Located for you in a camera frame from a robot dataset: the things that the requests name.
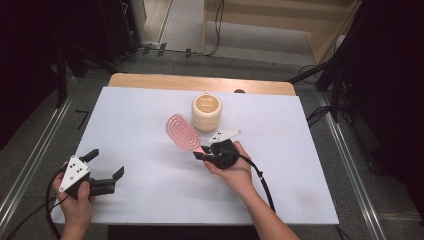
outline gray floor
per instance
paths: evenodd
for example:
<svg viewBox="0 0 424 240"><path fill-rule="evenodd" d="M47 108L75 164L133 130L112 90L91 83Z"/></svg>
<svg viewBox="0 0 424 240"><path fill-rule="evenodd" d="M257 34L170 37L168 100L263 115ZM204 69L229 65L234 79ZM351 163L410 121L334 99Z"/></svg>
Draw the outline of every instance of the gray floor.
<svg viewBox="0 0 424 240"><path fill-rule="evenodd" d="M178 4L188 4L189 2L188 0L175 0L174 7L175 9L183 9ZM172 22L173 14L177 14L177 11L171 12L170 22ZM175 47L174 49L181 50L181 48L185 49L186 47L194 46L190 42L193 41L193 38L188 38L188 42L185 43L184 40L175 37L174 32L178 31L172 29L172 25L168 25L164 40L168 42L169 47L173 46ZM296 39L296 36L300 36L299 33L294 33L294 39ZM295 48L293 47L294 45L289 43L290 47L278 46L278 48L283 49L282 51L284 51L284 48L291 49L287 51L288 55L275 54L272 49L268 49L262 54L261 51L252 50L254 53L242 51L244 52L243 54L237 55L241 51L226 48L225 42L223 42L224 47L218 52L216 57L193 56L185 59L180 54L166 53L163 57L158 58L154 52L151 52L144 56L132 56L118 68L122 72L130 73L160 73L284 81L297 75L298 70L303 65L311 64L311 55L307 52L308 48L304 44L298 44ZM276 59L270 60L270 55L267 52L270 52L271 55L275 54L277 56ZM65 118L45 152L38 170L34 174L1 239L4 239L12 228L32 209L42 203L49 178L64 161L75 153L84 132L85 125L81 130L77 130L83 116L75 111L91 111L94 108L101 88L108 84L109 79L110 75L104 70L93 69L89 71L85 79L78 81L78 88L75 91L74 99ZM307 81L313 82L315 78L311 77ZM310 114L320 106L317 93L312 85L300 82L296 84L295 88L297 95L301 99L305 115ZM12 187L38 138L50 120L54 112L55 101L56 95L53 93L22 125L9 144L0 152L0 159L3 164L3 167L0 168L3 180L0 185L0 197L2 199ZM389 176L377 176L371 173L368 169L366 153L358 141L354 129L343 120L340 126L345 134L363 183L381 219L387 239L423 239L424 228L418 224L418 214L404 187ZM336 205L340 227L351 239L372 239L325 119L320 120L311 128L311 134ZM302 239L340 239L333 226L292 226L292 228ZM36 214L24 225L16 239L53 239L45 222L43 211ZM102 225L91 226L87 239L107 239L107 227Z"/></svg>

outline person's left hand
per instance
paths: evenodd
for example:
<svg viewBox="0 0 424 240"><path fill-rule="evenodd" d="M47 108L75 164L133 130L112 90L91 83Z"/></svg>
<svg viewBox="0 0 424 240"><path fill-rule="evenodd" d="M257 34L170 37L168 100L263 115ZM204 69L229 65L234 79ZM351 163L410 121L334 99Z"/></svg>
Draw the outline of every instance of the person's left hand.
<svg viewBox="0 0 424 240"><path fill-rule="evenodd" d="M65 215L65 229L62 239L83 239L90 225L93 209L89 201L90 184L87 181L81 183L78 189L78 199L74 199L66 192L59 192L64 173L61 173L53 181L53 188L59 201L65 199L61 204Z"/></svg>

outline white tabletop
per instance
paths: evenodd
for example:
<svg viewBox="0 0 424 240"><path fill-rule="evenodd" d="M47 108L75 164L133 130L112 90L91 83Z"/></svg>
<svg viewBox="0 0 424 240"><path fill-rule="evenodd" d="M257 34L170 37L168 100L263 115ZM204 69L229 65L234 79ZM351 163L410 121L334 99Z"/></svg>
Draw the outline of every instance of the white tabletop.
<svg viewBox="0 0 424 240"><path fill-rule="evenodd" d="M338 224L317 152L296 96L210 92L223 105L219 129L242 130L239 140L264 177L277 215L287 224ZM91 177L125 174L112 195L93 202L92 222L101 224L245 225L242 201L165 132L175 113L190 119L199 91L105 87L77 156L93 149ZM202 143L214 132L200 134ZM253 171L256 189L266 199ZM64 223L60 208L52 213Z"/></svg>

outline hand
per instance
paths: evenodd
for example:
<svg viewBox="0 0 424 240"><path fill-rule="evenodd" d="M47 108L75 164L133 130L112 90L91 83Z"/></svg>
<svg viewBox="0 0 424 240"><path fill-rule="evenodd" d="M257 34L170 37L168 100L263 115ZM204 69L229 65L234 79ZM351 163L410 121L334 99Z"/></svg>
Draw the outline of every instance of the hand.
<svg viewBox="0 0 424 240"><path fill-rule="evenodd" d="M65 229L62 239L83 239L90 224L93 209L89 201L90 184L87 181L81 183L78 189L78 199L68 196L65 192L59 192L64 173L61 173L53 182L53 188L59 201L65 199L61 204L65 215Z"/></svg>
<svg viewBox="0 0 424 240"><path fill-rule="evenodd" d="M235 141L234 145L241 155L250 159L240 142ZM256 192L252 182L251 166L242 158L239 158L233 166L225 170L217 168L213 163L208 161L205 161L204 164L212 174L223 178L228 187L237 194L240 195L251 191Z"/></svg>

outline table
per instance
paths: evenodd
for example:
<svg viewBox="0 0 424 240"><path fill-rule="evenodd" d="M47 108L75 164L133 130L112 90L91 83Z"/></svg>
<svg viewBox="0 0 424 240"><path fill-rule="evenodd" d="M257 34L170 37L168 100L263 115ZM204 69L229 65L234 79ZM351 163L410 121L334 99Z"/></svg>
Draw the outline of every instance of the table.
<svg viewBox="0 0 424 240"><path fill-rule="evenodd" d="M231 93L234 89L248 94ZM271 95L263 94L266 89ZM243 203L222 179L212 176L192 153L178 149L165 133L167 118L176 112L189 116L190 108L185 106L205 90L223 103L220 127L237 126L243 130L233 140L243 143L264 172L277 215L288 224L338 224L300 101L291 84L143 74L112 76L78 147L77 156L94 148L100 150L100 155L89 163L92 177L109 178L122 165L126 171L115 194L96 199L92 222L252 224ZM200 134L202 144L211 134ZM266 199L257 176L253 176L253 181ZM52 216L55 222L64 222L59 209L54 209Z"/></svg>
<svg viewBox="0 0 424 240"><path fill-rule="evenodd" d="M221 0L204 1L203 51L207 21L215 21ZM349 30L360 4L358 0L226 0L222 22L304 31L320 64Z"/></svg>

